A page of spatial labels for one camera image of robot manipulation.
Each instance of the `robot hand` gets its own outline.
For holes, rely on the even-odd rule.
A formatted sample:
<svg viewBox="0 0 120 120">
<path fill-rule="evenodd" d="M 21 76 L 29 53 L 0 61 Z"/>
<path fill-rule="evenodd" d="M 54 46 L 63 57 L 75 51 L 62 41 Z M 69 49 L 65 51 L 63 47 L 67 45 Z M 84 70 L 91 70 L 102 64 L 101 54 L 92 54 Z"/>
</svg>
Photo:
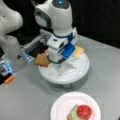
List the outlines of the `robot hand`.
<svg viewBox="0 0 120 120">
<path fill-rule="evenodd" d="M 72 28 L 72 10 L 68 0 L 47 0 L 37 5 L 35 18 L 40 26 L 53 29 L 47 43 L 49 60 L 59 64 L 68 59 L 78 40 L 77 31 Z"/>
</svg>

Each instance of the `table surface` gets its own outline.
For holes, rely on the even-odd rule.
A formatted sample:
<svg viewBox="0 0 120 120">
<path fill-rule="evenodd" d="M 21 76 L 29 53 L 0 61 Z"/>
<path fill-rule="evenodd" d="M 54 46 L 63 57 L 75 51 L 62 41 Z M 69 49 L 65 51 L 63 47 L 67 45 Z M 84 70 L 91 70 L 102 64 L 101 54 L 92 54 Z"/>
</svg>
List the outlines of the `table surface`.
<svg viewBox="0 0 120 120">
<path fill-rule="evenodd" d="M 77 91 L 93 97 L 102 119 L 120 116 L 120 49 L 80 36 L 90 60 L 88 80 Z M 50 120 L 50 109 L 63 93 L 50 89 L 33 62 L 19 71 L 9 85 L 0 86 L 0 120 Z"/>
</svg>

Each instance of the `white plate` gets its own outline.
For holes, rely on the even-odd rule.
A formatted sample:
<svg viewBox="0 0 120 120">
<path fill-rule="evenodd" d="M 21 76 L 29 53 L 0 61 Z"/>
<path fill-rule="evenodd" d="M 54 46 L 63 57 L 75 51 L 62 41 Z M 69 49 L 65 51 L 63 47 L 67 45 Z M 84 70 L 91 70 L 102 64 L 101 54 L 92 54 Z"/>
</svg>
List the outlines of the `white plate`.
<svg viewBox="0 0 120 120">
<path fill-rule="evenodd" d="M 82 104 L 88 105 L 92 109 L 92 115 L 89 120 L 101 120 L 100 108 L 96 101 L 80 92 L 71 92 L 59 97 L 52 106 L 51 120 L 67 120 L 67 116 L 74 106 Z"/>
</svg>

